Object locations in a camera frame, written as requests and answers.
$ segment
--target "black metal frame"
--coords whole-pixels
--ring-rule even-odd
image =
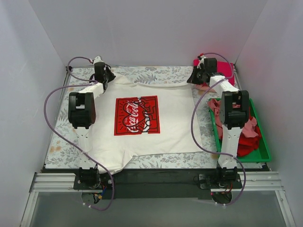
[[[199,175],[208,175],[215,169],[124,169],[114,174],[115,198],[198,198],[210,200],[209,189],[201,189]],[[79,169],[47,169],[42,173],[75,173]],[[265,164],[262,169],[246,169],[246,172],[269,171]],[[107,182],[109,176],[101,174],[101,179]],[[105,193],[103,199],[110,199],[111,193]]]

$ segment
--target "robotic manipulator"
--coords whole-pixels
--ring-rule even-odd
[[[188,83],[209,86],[214,85],[219,80],[225,79],[221,73],[217,72],[217,59],[199,57],[200,63],[195,66]],[[93,60],[95,74],[95,85],[89,86],[80,92],[69,94],[69,122],[74,127],[79,146],[84,152],[92,150],[92,126],[96,120],[95,99],[103,94],[107,89],[108,82],[115,78],[111,68],[105,64],[98,56]],[[214,87],[218,94],[222,94],[220,106],[220,121],[223,128],[222,152],[237,156],[239,137],[244,124],[249,119],[249,94],[246,90],[238,90],[232,86],[228,80],[224,80]],[[80,154],[81,168],[79,176],[85,179],[88,174],[85,169],[96,171],[96,164]],[[87,183],[93,184],[94,179],[89,179],[91,173],[86,178]],[[218,167],[216,169],[215,181],[220,183],[235,182],[239,179],[237,174],[237,163],[233,157],[220,155]]]

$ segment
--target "table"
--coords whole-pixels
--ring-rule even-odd
[[[191,75],[193,67],[191,66],[158,66],[158,67],[115,67],[112,71],[120,73],[132,81],[145,84],[161,83],[179,83],[185,81]],[[94,68],[74,68],[75,76],[82,79],[89,79],[94,73]],[[69,85],[82,84],[83,81],[69,78]],[[55,129],[64,137],[77,142],[76,134],[73,132],[72,125],[68,121],[68,94],[77,92],[83,88],[75,87],[63,91],[61,106],[56,119]],[[202,94],[202,91],[192,86],[193,99],[196,103]],[[216,151],[214,132],[212,128],[209,108],[206,101],[209,98],[219,97],[216,93],[208,93],[202,100],[197,109],[197,118],[199,121],[202,146],[208,150]],[[180,153],[180,154],[160,154],[133,157],[125,168],[216,168],[217,156],[205,152]],[[245,168],[262,168],[261,163],[244,163]],[[79,168],[79,151],[52,134],[50,146],[45,159],[45,169],[73,169]]]

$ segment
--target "printed graphic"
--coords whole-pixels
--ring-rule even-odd
[[[160,133],[157,96],[117,98],[115,136]]]

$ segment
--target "pink cloth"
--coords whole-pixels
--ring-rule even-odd
[[[223,130],[222,130],[222,124],[221,124],[220,117],[219,117],[221,100],[218,101],[213,98],[207,104],[214,112],[214,118],[215,118],[215,122],[217,125],[218,136],[220,139],[222,139]],[[242,129],[242,134],[246,138],[257,137],[258,134],[255,132],[256,125],[257,125],[257,120],[256,120],[256,118],[252,117],[251,120],[248,120],[248,122],[245,123],[244,128]]]

